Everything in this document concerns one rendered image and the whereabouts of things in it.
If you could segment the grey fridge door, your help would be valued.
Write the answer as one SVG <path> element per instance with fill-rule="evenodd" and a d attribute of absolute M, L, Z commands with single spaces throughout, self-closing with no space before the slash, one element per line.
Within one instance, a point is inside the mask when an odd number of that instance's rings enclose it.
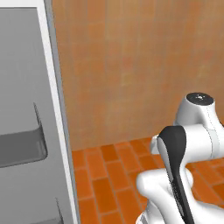
<path fill-rule="evenodd" d="M 33 103 L 48 156 L 0 168 L 0 224 L 81 224 L 52 0 L 0 0 L 0 108 Z"/>

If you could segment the grey fridge door shelf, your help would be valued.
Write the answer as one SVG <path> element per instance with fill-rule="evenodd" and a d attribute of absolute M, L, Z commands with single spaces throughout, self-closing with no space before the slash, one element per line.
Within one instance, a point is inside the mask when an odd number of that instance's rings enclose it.
<path fill-rule="evenodd" d="M 0 168 L 37 162 L 47 156 L 36 103 L 0 108 Z"/>
<path fill-rule="evenodd" d="M 54 215 L 54 217 L 51 219 L 44 219 L 39 222 L 34 222 L 32 224 L 64 224 L 64 219 L 63 219 L 62 212 L 60 210 L 59 201 L 58 199 L 55 199 L 55 200 L 56 200 L 57 213 Z"/>

